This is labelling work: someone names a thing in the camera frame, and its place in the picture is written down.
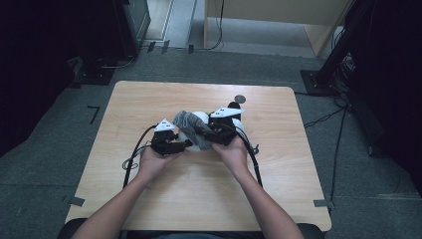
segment hand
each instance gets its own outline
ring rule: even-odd
[[[179,156],[180,153],[162,156],[148,146],[140,155],[139,171],[136,177],[146,177],[147,180],[152,180],[161,173],[167,163]]]
[[[227,146],[212,143],[212,147],[220,154],[224,164],[235,177],[243,173],[250,173],[246,161],[247,150],[241,138],[236,136]]]

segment desk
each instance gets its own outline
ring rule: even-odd
[[[251,143],[260,145],[265,190],[296,222],[329,230],[326,207],[314,206],[323,194],[292,89],[149,82],[115,85],[76,192],[86,202],[72,205],[67,221],[89,217],[121,191],[121,164],[149,126],[181,110],[213,112],[237,95],[246,97],[242,122]],[[123,228],[260,230],[241,187],[213,150],[186,152],[169,164],[139,197]]]
[[[354,0],[226,0],[223,18],[304,24],[314,53],[319,56],[353,2]],[[208,39],[207,19],[220,17],[221,4],[222,0],[205,2],[205,48]]]

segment forearm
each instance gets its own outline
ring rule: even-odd
[[[303,238],[292,217],[258,184],[252,174],[235,173],[265,238]]]
[[[95,212],[73,238],[116,238],[148,180],[136,177],[118,195]]]

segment metal stand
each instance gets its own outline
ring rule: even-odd
[[[113,74],[114,69],[112,68],[100,68],[98,65],[84,62],[75,76],[73,84],[108,86]]]
[[[344,34],[340,37],[338,43],[335,45],[331,54],[329,54],[326,59],[325,64],[323,64],[319,71],[301,70],[302,80],[304,81],[308,94],[322,96],[338,94],[330,88],[332,74],[338,66],[338,63],[340,63],[347,54],[347,46],[349,46],[355,38],[353,33],[356,33],[356,30],[364,27],[365,22],[362,21],[363,17],[373,5],[373,1],[374,0],[367,0],[358,6],[356,14],[349,22],[347,29],[345,29]]]

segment black tape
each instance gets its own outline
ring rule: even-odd
[[[332,202],[325,201],[325,199],[320,199],[320,200],[314,200],[314,207],[334,208],[334,204],[332,204]]]
[[[189,50],[187,51],[187,54],[192,54],[193,53],[193,49],[194,49],[194,46],[193,45],[189,45]]]
[[[65,198],[63,199],[64,202],[69,203],[71,205],[75,205],[75,206],[84,206],[85,200],[83,198],[79,198],[76,196],[65,196]]]
[[[151,42],[148,46],[148,52],[147,53],[152,52],[154,50],[154,47],[155,47],[155,42]]]
[[[93,118],[91,119],[90,124],[93,124],[94,120],[96,120],[97,115],[99,114],[100,111],[100,107],[92,107],[92,106],[88,106],[89,109],[97,109],[96,112],[94,113]]]
[[[164,46],[162,46],[161,54],[167,53],[168,45],[170,45],[170,40],[164,42]]]

